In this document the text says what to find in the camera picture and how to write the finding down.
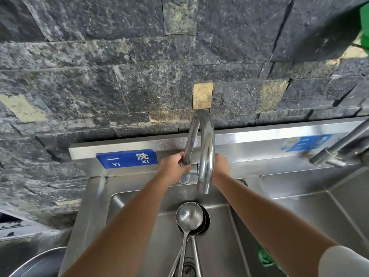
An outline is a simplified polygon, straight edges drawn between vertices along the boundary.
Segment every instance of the white sleeve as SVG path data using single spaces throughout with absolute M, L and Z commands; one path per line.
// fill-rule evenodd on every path
M 330 247 L 319 261 L 319 277 L 369 276 L 369 260 L 344 246 Z

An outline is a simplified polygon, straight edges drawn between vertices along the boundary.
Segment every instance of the stone wall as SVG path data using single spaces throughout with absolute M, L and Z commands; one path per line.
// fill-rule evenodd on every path
M 369 115 L 369 0 L 0 1 L 0 208 L 50 226 L 87 182 L 71 143 Z

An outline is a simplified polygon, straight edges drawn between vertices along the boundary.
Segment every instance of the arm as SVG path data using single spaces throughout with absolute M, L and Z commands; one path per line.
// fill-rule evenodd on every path
M 160 162 L 156 175 L 125 205 L 63 277 L 135 277 L 145 255 L 159 207 L 168 187 L 189 172 L 182 153 Z
M 213 184 L 288 276 L 318 276 L 320 257 L 337 242 L 233 179 L 228 159 L 219 154 L 215 157 Z

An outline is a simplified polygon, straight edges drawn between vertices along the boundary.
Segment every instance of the blue sign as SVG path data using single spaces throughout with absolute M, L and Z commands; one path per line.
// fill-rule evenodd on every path
M 287 147 L 282 148 L 282 150 L 287 149 L 286 152 L 289 152 L 289 151 L 307 151 L 310 149 L 317 149 L 322 144 L 327 142 L 329 138 L 331 138 L 332 136 L 333 134 L 300 137 L 300 140 L 294 145 L 292 145 L 292 147 L 290 147 L 289 149 L 287 149 Z
M 96 154 L 96 158 L 106 169 L 158 164 L 156 153 L 152 149 L 102 153 Z

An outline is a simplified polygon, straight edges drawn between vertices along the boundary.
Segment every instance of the green object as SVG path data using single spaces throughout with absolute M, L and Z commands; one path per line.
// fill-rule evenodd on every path
M 363 31 L 360 42 L 362 46 L 369 49 L 369 3 L 360 8 L 360 20 Z
M 265 251 L 264 248 L 261 247 L 259 243 L 256 245 L 256 248 L 258 250 L 258 258 L 264 267 L 276 265 L 280 270 L 283 271 L 283 269 L 279 267 L 279 265 L 273 260 L 273 258 L 267 253 L 267 251 Z

